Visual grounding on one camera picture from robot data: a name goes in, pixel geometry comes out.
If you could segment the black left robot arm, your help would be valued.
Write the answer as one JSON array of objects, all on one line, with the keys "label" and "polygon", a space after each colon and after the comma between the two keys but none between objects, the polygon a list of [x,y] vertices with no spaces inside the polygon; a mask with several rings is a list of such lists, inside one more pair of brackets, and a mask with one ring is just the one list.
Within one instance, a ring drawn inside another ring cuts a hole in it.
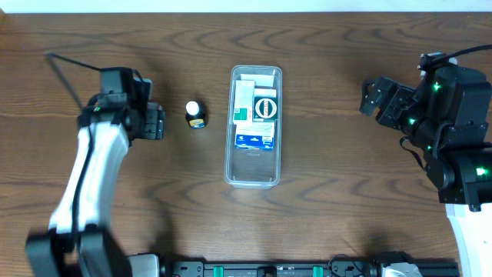
[{"label": "black left robot arm", "polygon": [[25,253],[36,276],[159,276],[156,254],[126,255],[111,234],[111,207],[130,132],[161,139],[162,107],[149,102],[87,105],[78,117],[78,151],[64,195],[48,231],[32,232]]}]

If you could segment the clear plastic container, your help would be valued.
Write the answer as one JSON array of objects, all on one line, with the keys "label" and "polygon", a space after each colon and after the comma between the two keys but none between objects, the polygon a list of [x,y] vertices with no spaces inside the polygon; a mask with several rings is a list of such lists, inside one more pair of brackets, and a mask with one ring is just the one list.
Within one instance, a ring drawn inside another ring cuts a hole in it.
[{"label": "clear plastic container", "polygon": [[224,180],[270,189],[281,178],[282,71],[237,65],[231,71]]}]

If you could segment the white green medicine box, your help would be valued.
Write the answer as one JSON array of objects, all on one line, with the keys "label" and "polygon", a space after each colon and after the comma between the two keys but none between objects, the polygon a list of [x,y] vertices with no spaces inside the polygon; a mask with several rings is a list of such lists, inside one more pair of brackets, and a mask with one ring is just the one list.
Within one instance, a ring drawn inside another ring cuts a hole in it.
[{"label": "white green medicine box", "polygon": [[233,123],[251,126],[253,123],[254,81],[238,80],[234,87]]}]

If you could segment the blue Kool Fever box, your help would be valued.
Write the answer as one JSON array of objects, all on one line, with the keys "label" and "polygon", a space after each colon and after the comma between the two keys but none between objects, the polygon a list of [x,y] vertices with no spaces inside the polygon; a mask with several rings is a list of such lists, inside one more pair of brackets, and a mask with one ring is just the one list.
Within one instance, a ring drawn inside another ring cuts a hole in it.
[{"label": "blue Kool Fever box", "polygon": [[251,126],[238,125],[234,144],[237,149],[272,151],[274,149],[275,124],[254,122]]}]

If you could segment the green Zam-Buk box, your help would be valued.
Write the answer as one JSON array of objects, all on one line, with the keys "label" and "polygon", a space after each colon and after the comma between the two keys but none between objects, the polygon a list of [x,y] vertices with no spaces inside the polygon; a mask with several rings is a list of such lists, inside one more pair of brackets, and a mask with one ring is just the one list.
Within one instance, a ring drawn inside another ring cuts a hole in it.
[{"label": "green Zam-Buk box", "polygon": [[255,122],[274,122],[278,119],[279,106],[276,98],[255,96],[253,120]]}]

